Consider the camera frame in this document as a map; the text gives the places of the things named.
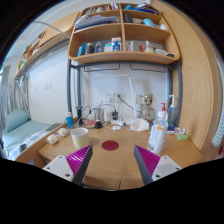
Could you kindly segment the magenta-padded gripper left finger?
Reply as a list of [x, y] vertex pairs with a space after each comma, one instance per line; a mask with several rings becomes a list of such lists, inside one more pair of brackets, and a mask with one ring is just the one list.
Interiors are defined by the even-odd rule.
[[88, 145], [67, 157], [57, 156], [44, 170], [81, 186], [92, 155], [92, 146]]

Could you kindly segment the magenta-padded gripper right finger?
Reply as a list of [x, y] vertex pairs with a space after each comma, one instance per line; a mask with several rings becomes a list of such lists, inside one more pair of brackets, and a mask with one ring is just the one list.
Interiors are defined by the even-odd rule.
[[181, 170], [169, 156], [160, 157], [138, 145], [134, 146], [134, 156], [145, 185]]

